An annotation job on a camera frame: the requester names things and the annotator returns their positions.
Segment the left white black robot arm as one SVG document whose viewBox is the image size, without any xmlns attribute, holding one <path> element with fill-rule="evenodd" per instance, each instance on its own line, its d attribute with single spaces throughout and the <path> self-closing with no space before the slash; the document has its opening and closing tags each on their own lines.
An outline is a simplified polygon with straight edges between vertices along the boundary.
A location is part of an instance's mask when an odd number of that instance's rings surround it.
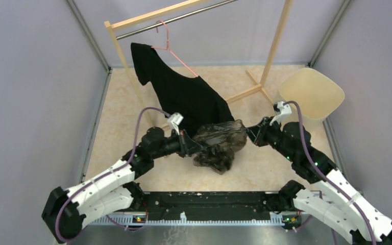
<svg viewBox="0 0 392 245">
<path fill-rule="evenodd" d="M 139 210 L 142 195 L 127 187 L 150 171 L 155 159 L 171 154 L 190 157 L 203 150 L 204 146 L 184 130 L 173 130 L 170 137 L 165 137 L 161 128 L 151 127 L 135 148 L 108 169 L 76 186 L 53 189 L 41 217 L 59 244 L 69 242 L 95 219 L 115 210 Z"/>
</svg>

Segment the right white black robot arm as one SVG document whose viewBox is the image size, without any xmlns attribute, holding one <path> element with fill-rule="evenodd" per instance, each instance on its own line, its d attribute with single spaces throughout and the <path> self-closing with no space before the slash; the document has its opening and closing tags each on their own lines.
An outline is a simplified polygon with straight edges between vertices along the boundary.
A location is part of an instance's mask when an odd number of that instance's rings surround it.
<svg viewBox="0 0 392 245">
<path fill-rule="evenodd" d="M 260 123 L 246 128 L 256 146 L 271 146 L 288 161 L 295 173 L 325 194 L 331 203 L 318 197 L 296 181 L 281 190 L 279 204 L 285 210 L 305 211 L 341 235 L 349 244 L 392 244 L 392 219 L 378 211 L 344 177 L 337 165 L 314 148 L 311 134 L 298 122 L 284 126 Z"/>
</svg>

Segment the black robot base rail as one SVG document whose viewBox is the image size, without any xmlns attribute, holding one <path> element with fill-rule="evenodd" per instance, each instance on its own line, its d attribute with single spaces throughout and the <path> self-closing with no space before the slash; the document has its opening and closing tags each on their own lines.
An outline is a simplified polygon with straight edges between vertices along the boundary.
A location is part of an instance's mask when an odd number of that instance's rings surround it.
<svg viewBox="0 0 392 245">
<path fill-rule="evenodd" d="M 188 221 L 267 221 L 273 214 L 296 212 L 291 201 L 277 192 L 213 191 L 146 193 L 137 211 L 149 221 L 177 221 L 185 213 Z"/>
</svg>

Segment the dark translucent trash bag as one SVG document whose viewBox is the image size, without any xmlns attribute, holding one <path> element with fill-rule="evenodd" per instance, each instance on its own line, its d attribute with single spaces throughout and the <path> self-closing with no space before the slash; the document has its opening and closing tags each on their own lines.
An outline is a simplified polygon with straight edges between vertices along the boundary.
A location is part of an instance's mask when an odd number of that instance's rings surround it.
<svg viewBox="0 0 392 245">
<path fill-rule="evenodd" d="M 203 125 L 192 138 L 204 147 L 196 153 L 193 164 L 222 175 L 232 168 L 235 154 L 245 147 L 247 137 L 246 127 L 240 119 Z"/>
</svg>

